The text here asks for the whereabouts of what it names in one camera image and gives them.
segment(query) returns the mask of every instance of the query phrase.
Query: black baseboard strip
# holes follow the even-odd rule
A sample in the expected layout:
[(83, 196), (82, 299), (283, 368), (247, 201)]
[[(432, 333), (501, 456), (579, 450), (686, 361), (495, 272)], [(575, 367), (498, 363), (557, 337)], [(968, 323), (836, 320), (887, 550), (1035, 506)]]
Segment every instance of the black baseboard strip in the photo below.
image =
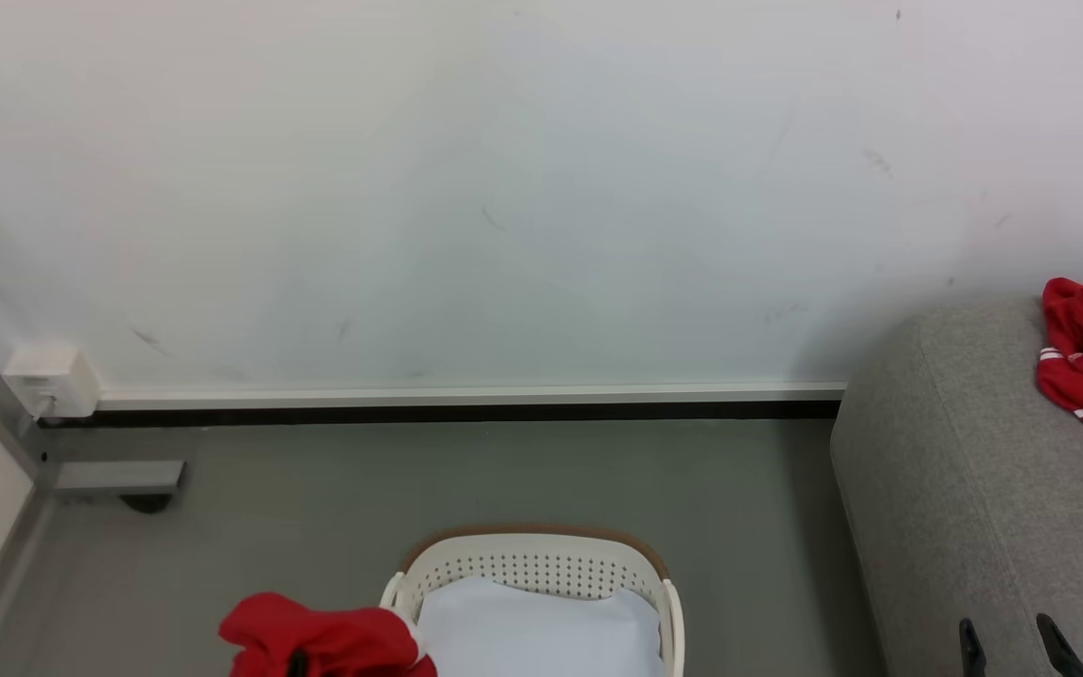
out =
[(47, 418), (42, 428), (190, 428), (213, 425), (456, 424), (486, 420), (653, 420), (671, 418), (834, 418), (837, 400), (782, 403), (456, 404), (327, 407), (100, 411), (88, 418)]

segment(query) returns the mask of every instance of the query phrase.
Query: caster wheel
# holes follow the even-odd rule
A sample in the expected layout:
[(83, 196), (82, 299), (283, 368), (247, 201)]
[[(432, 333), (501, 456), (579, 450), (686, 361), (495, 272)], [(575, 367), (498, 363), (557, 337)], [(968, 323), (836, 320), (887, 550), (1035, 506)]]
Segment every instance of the caster wheel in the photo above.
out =
[(156, 515), (169, 506), (173, 494), (132, 494), (120, 496), (119, 500), (143, 515)]

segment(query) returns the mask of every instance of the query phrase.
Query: gray floor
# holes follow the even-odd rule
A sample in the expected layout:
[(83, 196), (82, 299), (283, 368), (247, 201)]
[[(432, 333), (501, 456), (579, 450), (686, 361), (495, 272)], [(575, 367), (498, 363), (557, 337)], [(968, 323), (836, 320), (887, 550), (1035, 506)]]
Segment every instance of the gray floor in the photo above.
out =
[(276, 590), (378, 602), (446, 526), (630, 531), (670, 567), (688, 676), (884, 674), (830, 468), (833, 421), (401, 424), (55, 432), (79, 458), (185, 458), (167, 513), (57, 507), (0, 634), (0, 676), (226, 674), (216, 630)]

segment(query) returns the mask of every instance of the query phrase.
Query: gray metal bracket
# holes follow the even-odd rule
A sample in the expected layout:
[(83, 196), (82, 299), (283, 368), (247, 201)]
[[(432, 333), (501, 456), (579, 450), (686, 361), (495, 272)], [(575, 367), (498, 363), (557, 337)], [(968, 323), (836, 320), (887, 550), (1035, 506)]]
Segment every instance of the gray metal bracket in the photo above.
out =
[(0, 375), (0, 442), (32, 481), (31, 495), (0, 550), (0, 624), (13, 588), (41, 539), (49, 500), (61, 496), (115, 494), (133, 509), (153, 513), (180, 489), (185, 461), (63, 463), (61, 450), (36, 425)]
[(65, 461), (61, 464), (53, 493), (116, 496), (177, 494), (185, 468), (184, 459)]

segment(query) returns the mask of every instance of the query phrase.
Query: metal frame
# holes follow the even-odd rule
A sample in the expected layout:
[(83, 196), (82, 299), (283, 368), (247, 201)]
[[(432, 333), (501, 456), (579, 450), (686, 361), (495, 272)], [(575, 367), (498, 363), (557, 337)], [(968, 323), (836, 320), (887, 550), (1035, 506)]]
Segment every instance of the metal frame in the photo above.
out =
[(184, 461), (61, 461), (0, 375), (0, 442), (32, 481), (32, 489), (0, 549), (0, 624), (38, 547), (54, 494), (174, 494)]

